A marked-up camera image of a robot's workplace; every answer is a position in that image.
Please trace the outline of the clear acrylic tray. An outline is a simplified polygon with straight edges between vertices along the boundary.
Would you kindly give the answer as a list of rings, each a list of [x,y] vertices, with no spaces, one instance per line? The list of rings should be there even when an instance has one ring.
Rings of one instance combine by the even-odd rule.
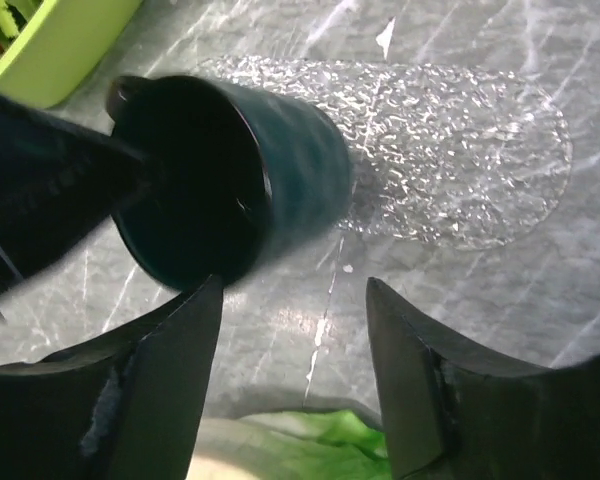
[[[494,248],[545,220],[569,180],[562,112],[511,72],[253,55],[206,59],[197,72],[332,118],[356,159],[347,230]]]

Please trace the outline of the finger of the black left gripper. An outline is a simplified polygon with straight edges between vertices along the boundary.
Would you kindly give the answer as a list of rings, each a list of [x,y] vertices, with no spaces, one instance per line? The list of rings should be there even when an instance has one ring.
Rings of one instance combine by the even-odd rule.
[[[0,297],[155,185],[155,162],[0,94]]]

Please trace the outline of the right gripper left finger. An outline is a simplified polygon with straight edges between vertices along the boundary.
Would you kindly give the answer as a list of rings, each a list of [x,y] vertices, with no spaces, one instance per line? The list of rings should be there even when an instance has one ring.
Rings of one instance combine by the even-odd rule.
[[[223,287],[35,363],[0,366],[0,479],[183,479],[216,350]]]

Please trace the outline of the dark green mug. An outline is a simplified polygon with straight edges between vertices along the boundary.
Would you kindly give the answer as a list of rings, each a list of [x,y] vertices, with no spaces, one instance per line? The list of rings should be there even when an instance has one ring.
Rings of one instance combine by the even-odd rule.
[[[113,138],[164,165],[164,184],[114,220],[136,262],[166,287],[184,291],[212,275],[232,285],[350,208],[351,152],[306,101],[219,79],[123,75],[106,110]]]

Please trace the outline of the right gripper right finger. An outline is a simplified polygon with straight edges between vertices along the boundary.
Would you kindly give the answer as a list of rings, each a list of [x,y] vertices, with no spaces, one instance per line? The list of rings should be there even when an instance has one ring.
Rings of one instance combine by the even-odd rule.
[[[396,479],[600,479],[600,355],[557,369],[489,349],[383,281],[368,335]]]

